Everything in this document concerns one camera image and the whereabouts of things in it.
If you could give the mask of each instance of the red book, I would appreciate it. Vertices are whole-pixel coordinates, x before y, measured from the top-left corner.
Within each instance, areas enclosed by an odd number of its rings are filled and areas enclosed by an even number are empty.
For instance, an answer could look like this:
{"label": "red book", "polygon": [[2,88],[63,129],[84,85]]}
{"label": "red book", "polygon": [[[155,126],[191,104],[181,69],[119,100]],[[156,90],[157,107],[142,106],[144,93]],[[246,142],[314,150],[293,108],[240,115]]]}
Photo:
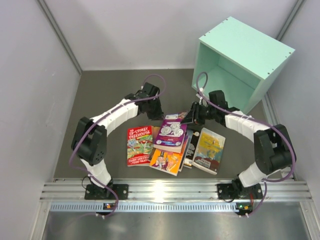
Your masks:
{"label": "red book", "polygon": [[148,166],[149,156],[153,148],[151,126],[129,128],[127,131],[127,161],[131,166]]}

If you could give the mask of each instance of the open box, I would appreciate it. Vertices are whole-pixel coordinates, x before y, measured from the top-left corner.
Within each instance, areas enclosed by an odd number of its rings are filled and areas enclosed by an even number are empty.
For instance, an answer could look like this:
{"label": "open box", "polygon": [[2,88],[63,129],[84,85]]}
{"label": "open box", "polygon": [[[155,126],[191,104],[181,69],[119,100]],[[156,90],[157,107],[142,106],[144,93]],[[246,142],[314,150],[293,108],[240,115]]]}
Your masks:
{"label": "open box", "polygon": [[[192,87],[208,73],[204,93],[222,90],[229,107],[247,114],[266,94],[295,50],[229,17],[199,38]],[[205,75],[199,79],[201,88]]]}

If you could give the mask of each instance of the orange book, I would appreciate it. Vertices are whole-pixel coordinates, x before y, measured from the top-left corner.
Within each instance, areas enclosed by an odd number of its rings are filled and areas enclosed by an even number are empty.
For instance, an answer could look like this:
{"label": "orange book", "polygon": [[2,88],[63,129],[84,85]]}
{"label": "orange book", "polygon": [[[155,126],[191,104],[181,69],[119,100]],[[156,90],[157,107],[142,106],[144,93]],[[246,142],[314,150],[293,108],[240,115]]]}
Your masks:
{"label": "orange book", "polygon": [[150,162],[150,167],[177,176],[180,163],[183,160],[186,150],[187,142],[188,136],[185,136],[181,153],[155,149]]}

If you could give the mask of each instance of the pile of books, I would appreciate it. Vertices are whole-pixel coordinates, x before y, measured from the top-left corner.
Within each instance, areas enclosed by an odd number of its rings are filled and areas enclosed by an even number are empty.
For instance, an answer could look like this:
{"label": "pile of books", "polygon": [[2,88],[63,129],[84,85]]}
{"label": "pile of books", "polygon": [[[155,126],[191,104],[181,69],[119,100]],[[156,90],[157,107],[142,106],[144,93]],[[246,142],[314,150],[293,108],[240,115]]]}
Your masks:
{"label": "pile of books", "polygon": [[225,137],[206,128],[187,129],[186,112],[166,115],[161,127],[142,126],[127,131],[127,165],[149,166],[177,176],[183,167],[217,174]]}

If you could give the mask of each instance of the white wall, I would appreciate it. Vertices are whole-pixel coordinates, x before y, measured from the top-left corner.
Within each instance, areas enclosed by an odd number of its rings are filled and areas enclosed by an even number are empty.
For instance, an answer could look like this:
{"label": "white wall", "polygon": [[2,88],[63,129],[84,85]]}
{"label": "white wall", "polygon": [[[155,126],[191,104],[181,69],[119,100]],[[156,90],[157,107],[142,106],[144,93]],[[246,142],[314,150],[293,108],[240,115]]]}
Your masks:
{"label": "white wall", "polygon": [[35,0],[0,0],[0,33],[0,233],[25,240],[80,76]]}
{"label": "white wall", "polygon": [[198,38],[233,16],[275,37],[296,0],[46,0],[84,70],[193,68]]}
{"label": "white wall", "polygon": [[283,42],[296,49],[270,89],[280,122],[296,156],[296,172],[307,181],[320,213],[320,1],[307,0]]}

